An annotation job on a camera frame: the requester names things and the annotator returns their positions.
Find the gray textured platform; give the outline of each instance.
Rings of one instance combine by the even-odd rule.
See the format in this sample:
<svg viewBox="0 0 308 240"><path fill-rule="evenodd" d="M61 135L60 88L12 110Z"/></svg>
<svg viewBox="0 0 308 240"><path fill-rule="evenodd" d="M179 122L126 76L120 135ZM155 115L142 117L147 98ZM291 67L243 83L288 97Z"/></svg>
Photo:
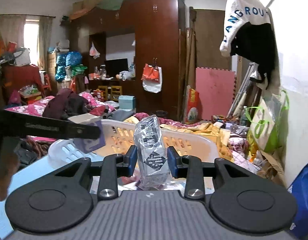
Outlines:
<svg viewBox="0 0 308 240"><path fill-rule="evenodd" d="M245 236L216 223L204 205L178 191L124 191L101 201L80 225L48 236L14 231L8 240L292 240L282 231L271 236Z"/></svg>

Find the red cabinet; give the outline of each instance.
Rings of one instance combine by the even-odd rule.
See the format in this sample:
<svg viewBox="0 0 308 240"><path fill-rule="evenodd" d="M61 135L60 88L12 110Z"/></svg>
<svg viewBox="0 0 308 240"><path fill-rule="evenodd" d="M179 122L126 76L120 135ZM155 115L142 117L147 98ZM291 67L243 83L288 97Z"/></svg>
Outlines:
<svg viewBox="0 0 308 240"><path fill-rule="evenodd" d="M179 29L185 30L184 8L181 0L126 0L118 11L94 8L72 21L70 47L84 53L89 51L91 41L97 39L97 46L106 51L106 35L135 32L136 79L130 85L126 83L125 87L130 86L126 91L129 94L133 91L138 112L153 114L164 110L169 118L178 120L177 106L182 98L179 95L183 93L179 89L179 65L185 65L179 64ZM84 57L88 57L90 72L95 64L105 60L102 57L94 62L88 55ZM145 91L141 81L144 65L153 64L153 59L163 73L162 91L157 94Z"/></svg>

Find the blue bag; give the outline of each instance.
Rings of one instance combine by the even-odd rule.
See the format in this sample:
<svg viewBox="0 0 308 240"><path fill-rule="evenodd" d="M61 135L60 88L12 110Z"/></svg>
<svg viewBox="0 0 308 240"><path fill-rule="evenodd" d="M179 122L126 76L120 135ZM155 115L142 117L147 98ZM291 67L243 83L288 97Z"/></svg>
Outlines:
<svg viewBox="0 0 308 240"><path fill-rule="evenodd" d="M77 51L69 52L66 56L66 66L77 66L82 63L82 55Z"/></svg>
<svg viewBox="0 0 308 240"><path fill-rule="evenodd" d="M57 67L57 73L55 75L55 80L56 82L61 83L66 76L66 71L65 71L65 66L64 65L60 65Z"/></svg>
<svg viewBox="0 0 308 240"><path fill-rule="evenodd" d="M59 54L56 59L57 66L65 66L67 54Z"/></svg>
<svg viewBox="0 0 308 240"><path fill-rule="evenodd" d="M297 238L302 238L308 235L308 164L294 180L289 191L298 203L298 212L290 230Z"/></svg>

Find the window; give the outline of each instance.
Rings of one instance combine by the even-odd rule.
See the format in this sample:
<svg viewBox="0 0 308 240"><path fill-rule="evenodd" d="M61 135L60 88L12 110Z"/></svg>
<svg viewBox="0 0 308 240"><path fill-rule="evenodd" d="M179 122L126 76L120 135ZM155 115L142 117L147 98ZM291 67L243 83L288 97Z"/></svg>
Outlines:
<svg viewBox="0 0 308 240"><path fill-rule="evenodd" d="M30 50L31 64L37 66L38 20L26 20L24 26L24 47Z"/></svg>

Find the human hand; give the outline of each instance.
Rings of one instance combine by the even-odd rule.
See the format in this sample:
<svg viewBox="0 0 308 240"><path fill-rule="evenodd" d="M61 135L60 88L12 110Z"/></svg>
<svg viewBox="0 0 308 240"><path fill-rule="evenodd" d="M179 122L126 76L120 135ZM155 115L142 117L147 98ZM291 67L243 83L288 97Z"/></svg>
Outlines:
<svg viewBox="0 0 308 240"><path fill-rule="evenodd" d="M15 153L4 154L0 159L0 201L7 197L12 176L17 172L19 160Z"/></svg>

